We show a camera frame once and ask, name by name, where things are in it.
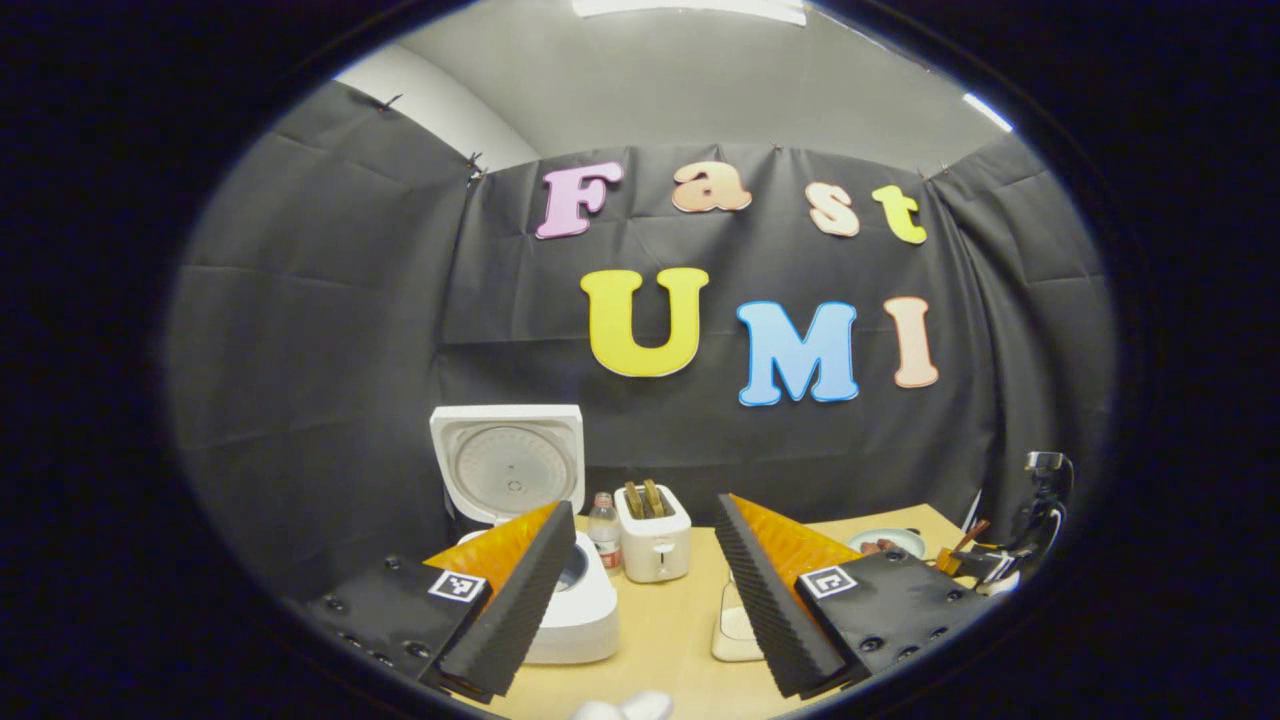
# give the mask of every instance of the white cloth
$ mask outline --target white cloth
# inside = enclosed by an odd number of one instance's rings
[[[621,705],[585,702],[570,720],[667,720],[675,708],[676,701],[669,694],[644,691]]]

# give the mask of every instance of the orange letter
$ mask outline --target orange letter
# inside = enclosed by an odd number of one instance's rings
[[[860,228],[858,215],[854,214],[854,201],[849,199],[845,188],[824,182],[812,182],[804,188],[804,196],[809,199],[813,210],[809,217],[813,224],[827,234],[841,237],[854,237]]]
[[[671,192],[671,201],[685,213],[705,213],[713,208],[741,210],[751,204],[751,193],[742,190],[742,178],[727,163],[694,163],[676,170],[680,184]]]

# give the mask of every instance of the foam letter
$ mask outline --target foam letter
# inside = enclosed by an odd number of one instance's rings
[[[893,231],[899,240],[911,245],[924,242],[924,238],[928,237],[924,228],[911,222],[911,211],[919,210],[920,206],[915,204],[915,200],[902,195],[901,187],[886,184],[873,192],[872,199],[884,205],[884,219],[888,220],[888,229]]]
[[[599,270],[584,275],[591,354],[600,365],[628,378],[660,378],[680,370],[698,354],[698,291],[709,281],[698,268],[658,273],[658,284],[671,296],[671,337],[662,347],[640,347],[631,334],[631,293],[644,282],[640,273]]]
[[[567,237],[582,234],[586,228],[591,227],[590,220],[577,217],[577,206],[586,205],[588,211],[591,213],[604,208],[604,183],[593,179],[584,186],[582,181],[586,178],[618,182],[622,179],[622,165],[604,163],[603,165],[554,170],[543,176],[543,181],[550,186],[547,192],[547,222],[538,225],[535,236],[541,240]]]
[[[742,178],[727,163],[694,163],[676,170],[680,184],[671,192],[671,201],[686,213],[705,213],[713,208],[741,210],[751,204],[751,193],[742,190]]]
[[[838,402],[858,396],[850,337],[858,313],[852,305],[819,305],[804,341],[777,302],[748,302],[737,309],[737,316],[751,338],[748,386],[737,396],[742,405],[773,405],[782,397],[773,384],[773,368],[782,375],[791,400],[804,397],[814,370],[814,400]]]
[[[929,337],[924,333],[924,313],[929,304],[919,297],[890,297],[884,311],[897,327],[900,366],[893,382],[900,387],[925,387],[938,382],[938,369],[929,363]]]
[[[809,217],[813,224],[827,234],[841,237],[854,237],[858,234],[858,215],[854,214],[854,201],[849,199],[845,188],[824,182],[812,182],[804,188],[804,196],[809,199],[813,210]]]

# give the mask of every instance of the white wall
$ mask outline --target white wall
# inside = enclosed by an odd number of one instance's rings
[[[500,170],[539,159],[539,154],[483,100],[421,55],[388,45],[347,68],[338,82],[381,101],[403,94],[393,109],[403,113],[462,155],[484,152],[479,165]]]

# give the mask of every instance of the letter u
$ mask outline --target letter u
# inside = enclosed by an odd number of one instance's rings
[[[640,273],[599,270],[584,275],[591,354],[600,365],[628,378],[660,378],[682,369],[698,354],[699,291],[709,281],[698,268],[658,273],[658,284],[671,297],[671,337],[662,347],[640,347],[631,334],[631,296],[644,283]]]

